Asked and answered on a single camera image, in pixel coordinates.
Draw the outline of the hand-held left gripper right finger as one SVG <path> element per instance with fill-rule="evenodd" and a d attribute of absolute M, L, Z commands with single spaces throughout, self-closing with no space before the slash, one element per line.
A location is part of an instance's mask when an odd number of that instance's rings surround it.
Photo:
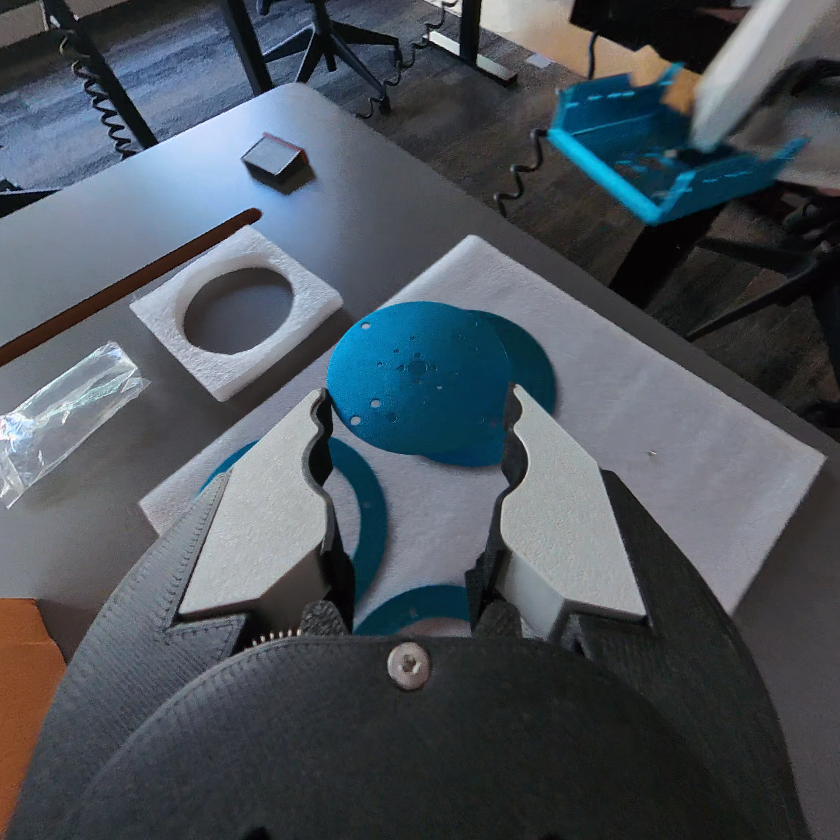
<path fill-rule="evenodd" d="M 472 630 L 493 602 L 512 604 L 551 642 L 575 614 L 643 621 L 647 609 L 595 459 L 523 385 L 509 384 L 503 423 L 507 487 L 465 574 Z"/>

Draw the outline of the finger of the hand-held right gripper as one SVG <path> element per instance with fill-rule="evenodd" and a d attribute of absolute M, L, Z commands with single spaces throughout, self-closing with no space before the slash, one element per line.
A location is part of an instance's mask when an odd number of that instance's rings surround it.
<path fill-rule="evenodd" d="M 791 63 L 816 23 L 816 1 L 754 2 L 696 86 L 689 146 L 714 151 Z"/>

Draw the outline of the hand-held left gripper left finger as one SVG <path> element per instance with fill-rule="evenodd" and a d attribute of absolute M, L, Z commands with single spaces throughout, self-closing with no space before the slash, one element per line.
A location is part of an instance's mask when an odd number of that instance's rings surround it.
<path fill-rule="evenodd" d="M 179 617 L 299 621 L 326 599 L 353 620 L 354 571 L 323 487 L 332 430 L 331 398 L 315 389 L 228 471 Z"/>

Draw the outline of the black desk leg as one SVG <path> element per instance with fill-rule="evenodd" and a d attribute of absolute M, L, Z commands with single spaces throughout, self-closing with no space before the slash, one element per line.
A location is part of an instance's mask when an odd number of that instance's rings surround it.
<path fill-rule="evenodd" d="M 483 76 L 509 88 L 518 74 L 480 54 L 480 16 L 482 1 L 462 1 L 458 30 L 458 58 Z"/>
<path fill-rule="evenodd" d="M 245 1 L 220 1 L 224 20 L 254 96 L 274 87 Z"/>

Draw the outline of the large blue disc rectangular cutout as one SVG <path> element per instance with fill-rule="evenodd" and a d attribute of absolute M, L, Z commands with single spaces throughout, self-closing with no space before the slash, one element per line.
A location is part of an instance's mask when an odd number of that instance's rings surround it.
<path fill-rule="evenodd" d="M 509 380 L 523 386 L 546 412 L 553 414 L 557 385 L 552 364 L 542 345 L 514 321 L 488 311 L 471 310 L 470 313 L 486 320 L 505 347 L 511 364 Z M 447 462 L 467 468 L 498 465 L 507 436 L 503 414 L 492 417 L 488 425 L 490 435 L 487 441 L 479 441 L 453 453 L 448 456 Z"/>

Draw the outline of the small blue perforated disc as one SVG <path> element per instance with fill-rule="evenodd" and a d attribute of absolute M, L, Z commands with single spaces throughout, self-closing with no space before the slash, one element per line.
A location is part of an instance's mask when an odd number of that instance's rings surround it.
<path fill-rule="evenodd" d="M 326 386 L 338 418 L 400 455 L 501 454 L 512 363 L 491 317 L 431 301 L 379 308 L 332 350 Z"/>

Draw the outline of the black desk frame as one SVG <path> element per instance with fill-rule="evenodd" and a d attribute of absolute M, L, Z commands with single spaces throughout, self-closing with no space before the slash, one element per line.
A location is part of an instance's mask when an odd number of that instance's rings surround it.
<path fill-rule="evenodd" d="M 723 25 L 700 10 L 731 7 L 729 1 L 575 1 L 570 22 L 630 50 L 651 46 L 660 57 L 687 64 L 714 54 L 712 37 Z"/>

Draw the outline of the black office chair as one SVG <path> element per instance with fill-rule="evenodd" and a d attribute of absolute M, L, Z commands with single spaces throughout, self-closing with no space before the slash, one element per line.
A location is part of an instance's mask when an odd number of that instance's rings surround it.
<path fill-rule="evenodd" d="M 337 69 L 336 60 L 341 60 L 347 67 L 366 82 L 375 95 L 371 98 L 369 113 L 361 114 L 361 119 L 369 119 L 373 110 L 388 115 L 391 101 L 383 81 L 378 80 L 353 52 L 352 46 L 382 46 L 392 50 L 392 62 L 397 67 L 402 59 L 399 39 L 378 31 L 336 22 L 329 16 L 325 1 L 310 1 L 312 20 L 309 26 L 298 30 L 294 35 L 279 42 L 263 53 L 266 63 L 290 56 L 303 55 L 297 72 L 296 81 L 306 83 L 312 76 L 320 60 L 324 60 L 328 71 Z"/>
<path fill-rule="evenodd" d="M 758 270 L 730 306 L 685 338 L 838 439 L 838 197 L 812 197 L 767 244 L 704 237 L 699 245 Z"/>

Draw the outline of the brown wooden stick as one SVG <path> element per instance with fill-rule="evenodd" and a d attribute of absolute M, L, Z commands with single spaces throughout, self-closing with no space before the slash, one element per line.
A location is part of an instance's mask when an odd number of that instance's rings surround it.
<path fill-rule="evenodd" d="M 179 248 L 163 255 L 132 274 L 112 283 L 78 304 L 59 312 L 53 318 L 42 322 L 1 347 L 1 366 L 15 361 L 31 350 L 54 339 L 56 336 L 78 325 L 92 315 L 126 298 L 129 294 L 159 279 L 163 274 L 182 266 L 200 256 L 210 248 L 219 245 L 226 238 L 247 225 L 261 219 L 263 213 L 257 207 L 250 207 L 229 218 L 204 234 L 188 241 Z"/>

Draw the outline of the blue square metal bracket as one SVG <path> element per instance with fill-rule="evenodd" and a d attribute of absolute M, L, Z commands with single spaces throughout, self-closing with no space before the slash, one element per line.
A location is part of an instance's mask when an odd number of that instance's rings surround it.
<path fill-rule="evenodd" d="M 765 160 L 728 143 L 692 150 L 690 119 L 663 101 L 682 69 L 676 62 L 639 87 L 624 74 L 562 90 L 547 132 L 554 148 L 650 227 L 761 191 L 808 142 L 796 138 Z"/>

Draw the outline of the clear plastic bag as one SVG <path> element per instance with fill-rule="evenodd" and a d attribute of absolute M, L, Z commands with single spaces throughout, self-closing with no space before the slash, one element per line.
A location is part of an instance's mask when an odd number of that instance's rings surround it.
<path fill-rule="evenodd" d="M 1 502 L 11 508 L 149 385 L 108 342 L 1 416 Z"/>

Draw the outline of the white foam sheet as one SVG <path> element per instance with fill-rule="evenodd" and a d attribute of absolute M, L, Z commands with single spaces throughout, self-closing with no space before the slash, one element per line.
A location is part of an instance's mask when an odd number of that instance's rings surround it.
<path fill-rule="evenodd" d="M 389 305 L 487 311 L 531 333 L 552 364 L 560 425 L 622 479 L 735 612 L 825 462 L 816 449 L 468 236 Z M 498 466 L 444 466 L 335 435 L 373 469 L 388 517 L 370 612 L 420 585 L 462 585 L 484 548 Z M 656 458 L 647 451 L 658 452 Z"/>

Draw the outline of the white foam frame round hole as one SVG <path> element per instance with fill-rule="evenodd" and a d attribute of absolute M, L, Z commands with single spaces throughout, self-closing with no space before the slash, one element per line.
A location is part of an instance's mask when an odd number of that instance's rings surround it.
<path fill-rule="evenodd" d="M 236 353 L 201 349 L 186 337 L 189 306 L 211 282 L 237 270 L 267 270 L 290 287 L 290 311 L 261 341 Z M 340 293 L 250 225 L 210 248 L 130 309 L 219 402 L 242 391 L 343 306 Z"/>

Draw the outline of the small black box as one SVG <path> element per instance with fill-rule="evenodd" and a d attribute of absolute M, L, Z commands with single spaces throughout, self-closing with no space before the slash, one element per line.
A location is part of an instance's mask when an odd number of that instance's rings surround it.
<path fill-rule="evenodd" d="M 240 160 L 252 174 L 276 183 L 286 182 L 310 169 L 305 150 L 270 133 L 263 133 Z"/>

